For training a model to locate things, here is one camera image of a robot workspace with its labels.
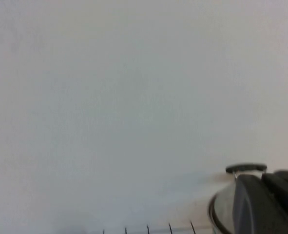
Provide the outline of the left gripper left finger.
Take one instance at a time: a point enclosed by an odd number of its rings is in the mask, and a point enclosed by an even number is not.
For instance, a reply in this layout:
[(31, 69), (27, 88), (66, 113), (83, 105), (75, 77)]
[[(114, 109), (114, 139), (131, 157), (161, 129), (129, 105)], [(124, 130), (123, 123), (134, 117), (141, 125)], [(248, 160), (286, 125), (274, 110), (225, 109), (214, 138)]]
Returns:
[(288, 215), (260, 178), (239, 175), (232, 218), (236, 234), (288, 234)]

